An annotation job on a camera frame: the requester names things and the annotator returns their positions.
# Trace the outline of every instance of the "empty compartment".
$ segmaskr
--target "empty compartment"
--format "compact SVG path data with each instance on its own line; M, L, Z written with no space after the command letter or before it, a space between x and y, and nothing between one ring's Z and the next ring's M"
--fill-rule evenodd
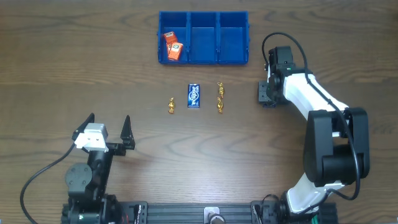
M189 61L192 63L216 63L216 13L191 13L191 40Z
M186 63L187 62L187 13L186 12L160 12L159 13L159 62L160 63ZM178 61L167 58L167 45L163 34L174 31L178 42L183 44L180 59Z
M249 52L247 12L220 13L219 63L247 63Z

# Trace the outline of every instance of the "black cable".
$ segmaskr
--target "black cable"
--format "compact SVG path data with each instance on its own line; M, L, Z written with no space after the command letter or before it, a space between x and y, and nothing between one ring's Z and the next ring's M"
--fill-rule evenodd
M286 33L283 33L283 32L275 32L275 33L271 33L271 34L269 34L268 36L266 36L266 38L264 38L264 40L262 41L262 56L264 57L264 60L266 61L266 68L268 69L268 60L267 60L267 57L266 57L266 53L265 53L265 51L264 51L264 44L266 43L266 40L269 38L269 37L271 37L271 36L273 36L273 35L284 35L284 36L286 36L286 37L288 37L291 41L293 41L295 44L296 44L296 46L298 47L298 49L300 50L300 52L301 52L301 54L302 54L302 57L303 57L303 61L304 61L304 74L305 74L305 79L307 80L307 83L326 101L326 102L328 102L328 104L331 106L331 107L333 107L335 110L336 110L336 112L337 112L337 114L338 114L338 117L339 117L339 119L340 119L340 121L343 123L343 126L344 126L344 129L345 129L345 132L346 132L346 134L347 134L347 138L348 138L348 143L349 143L349 146L350 146L350 148L351 148L351 153L352 153L352 155L353 155L353 158L354 158L354 163L355 163L355 177L356 177L356 180L355 180L355 191L354 191L354 194L352 195L352 196L347 196L347 195L344 195L343 193L341 193L341 192L339 192L339 191L337 191L337 190L335 190L335 189L327 189L326 190L326 193L325 193L325 196L318 202L318 203L316 203L316 204L314 204L314 205L311 205L311 206L309 206L308 208L306 208L305 210L303 210L302 212L300 212L300 214L301 213L306 213L306 212L308 212L309 210L312 210L313 208L315 208L315 207L317 207L317 206L319 206L319 205L321 205L323 202L325 202L326 201L326 199L328 198L328 196L331 194L331 193L335 193L335 194L337 194L338 196L340 196L341 198L343 198L343 199L345 199L345 200L354 200L354 199L356 199L356 197L358 196L358 194L359 194L359 189L360 189L360 187L361 187L361 176L360 176L360 173L359 173L359 164L358 164L358 156L356 155L356 153L355 153L355 149L354 149L354 139L353 139L353 135L351 134L351 131L349 130L349 127L348 127L348 124L347 124L347 122L346 122L346 120L345 120L345 118L344 118L344 114L340 111L340 109L329 99L329 98L327 98L312 82L311 82L311 80L310 80L310 78L308 77L308 62L307 62L307 57L305 56L305 53L304 53L304 50L303 50L303 48L301 47L301 45L299 44L299 42L294 38L294 37L292 37L291 35L288 35L288 34L286 34Z
M55 164L61 162L64 158L66 158L70 152L72 152L72 149L75 147L75 143L73 143L69 150L59 159L57 159L56 161L52 162L51 164L49 164L48 166L44 167L43 169L39 170L37 173L35 173L24 185L24 187L21 190L21 195L19 196L19 202L21 203L21 208L22 211L25 213L27 219L29 219L29 221L33 224L38 224L32 217L31 215L29 215L29 212L27 212L26 208L25 208L25 203L24 203L24 194L26 191L27 186L41 173L43 173L44 171L48 170L49 168L53 167Z

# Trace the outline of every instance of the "blue tray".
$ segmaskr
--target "blue tray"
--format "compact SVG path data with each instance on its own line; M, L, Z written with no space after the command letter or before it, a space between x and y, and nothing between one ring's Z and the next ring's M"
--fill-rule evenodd
M167 59L163 34L183 44L180 60ZM243 65L249 60L248 12L159 12L157 55L164 64Z

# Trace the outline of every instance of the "wood grain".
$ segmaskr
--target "wood grain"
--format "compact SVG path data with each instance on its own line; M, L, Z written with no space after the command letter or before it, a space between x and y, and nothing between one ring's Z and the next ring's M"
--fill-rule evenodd
M249 11L249 63L159 64L160 10ZM340 223L396 222L397 11L394 0L0 1L0 219L28 222L18 200L23 184L67 150L90 112L110 141L131 116L137 150L114 158L107 188L120 200L250 202L291 188L303 173L305 120L293 105L256 103L261 42L284 31L302 44L325 89L369 115L371 171L361 193L353 202L329 199ZM286 44L274 37L266 48ZM294 57L302 63L295 47ZM201 84L199 110L186 109L188 83ZM75 150L29 186L25 204L39 223L59 223L64 173L86 158Z

